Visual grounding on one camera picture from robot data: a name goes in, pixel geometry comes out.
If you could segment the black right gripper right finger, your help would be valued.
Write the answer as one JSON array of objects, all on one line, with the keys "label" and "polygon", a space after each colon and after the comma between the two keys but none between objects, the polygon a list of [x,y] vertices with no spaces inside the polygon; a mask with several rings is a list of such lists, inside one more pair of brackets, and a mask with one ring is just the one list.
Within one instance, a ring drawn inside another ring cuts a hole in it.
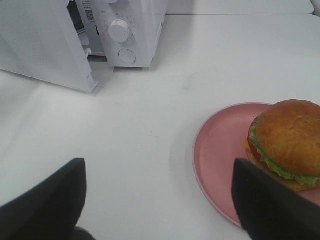
[{"label": "black right gripper right finger", "polygon": [[320,207],[245,158],[234,162],[231,195],[240,224],[252,240],[320,238]]}]

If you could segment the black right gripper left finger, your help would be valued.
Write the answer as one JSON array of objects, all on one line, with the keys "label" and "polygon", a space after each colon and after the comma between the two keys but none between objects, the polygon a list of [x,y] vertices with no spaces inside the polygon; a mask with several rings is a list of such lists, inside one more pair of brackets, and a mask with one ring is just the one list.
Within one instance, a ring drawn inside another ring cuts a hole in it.
[{"label": "black right gripper left finger", "polygon": [[92,240],[78,227],[87,197],[83,158],[74,158],[47,179],[0,207],[2,240]]}]

